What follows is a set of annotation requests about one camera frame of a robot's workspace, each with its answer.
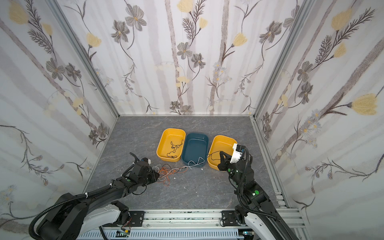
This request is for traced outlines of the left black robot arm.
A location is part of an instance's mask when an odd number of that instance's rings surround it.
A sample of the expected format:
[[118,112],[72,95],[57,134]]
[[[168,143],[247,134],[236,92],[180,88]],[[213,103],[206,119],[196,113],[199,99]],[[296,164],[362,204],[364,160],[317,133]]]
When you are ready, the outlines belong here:
[[150,166],[148,158],[139,159],[110,184],[79,195],[64,194],[56,203],[37,214],[29,225],[29,235],[35,240],[75,240],[81,234],[86,216],[139,187],[155,183],[160,174]]

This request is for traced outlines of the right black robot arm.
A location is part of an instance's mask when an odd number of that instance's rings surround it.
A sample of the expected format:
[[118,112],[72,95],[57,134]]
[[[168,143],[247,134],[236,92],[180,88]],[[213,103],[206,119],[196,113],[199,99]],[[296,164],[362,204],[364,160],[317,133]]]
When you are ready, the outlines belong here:
[[252,155],[245,146],[233,153],[219,152],[219,171],[227,172],[239,204],[235,207],[237,224],[246,225],[257,240],[297,240],[298,237],[274,207],[268,194],[256,182]]

